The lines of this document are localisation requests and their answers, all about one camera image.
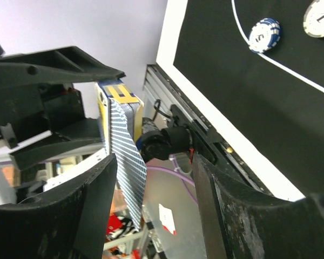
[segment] blue poker chip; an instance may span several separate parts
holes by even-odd
[[[264,53],[275,47],[281,38],[281,26],[272,18],[260,20],[249,34],[249,49],[255,53]]]

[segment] black table surface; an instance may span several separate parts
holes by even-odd
[[[324,87],[324,38],[302,27],[310,3],[235,6],[246,37],[259,20],[278,20],[281,40],[266,56]],[[301,192],[324,192],[324,93],[251,52],[230,0],[188,1],[174,65]]]

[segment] black cable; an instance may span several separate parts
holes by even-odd
[[[166,117],[167,119],[171,119],[171,117],[164,113],[163,111],[160,110],[161,108],[161,100],[160,99],[157,99],[155,101],[155,103],[153,104],[153,108],[155,109],[155,114],[153,115],[152,117],[152,120],[155,121],[156,120],[156,117],[157,117],[157,114],[161,114],[162,116]]]

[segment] black mat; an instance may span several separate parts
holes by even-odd
[[[235,3],[247,36],[277,19],[267,56],[324,87],[324,39],[302,28],[310,1]],[[324,192],[324,93],[251,52],[230,0],[188,1],[174,65],[304,194]]]

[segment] white wall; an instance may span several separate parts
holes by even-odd
[[[123,70],[141,97],[146,64],[156,61],[167,0],[0,0],[6,54],[75,45]],[[92,84],[77,84],[88,117],[98,115]]]

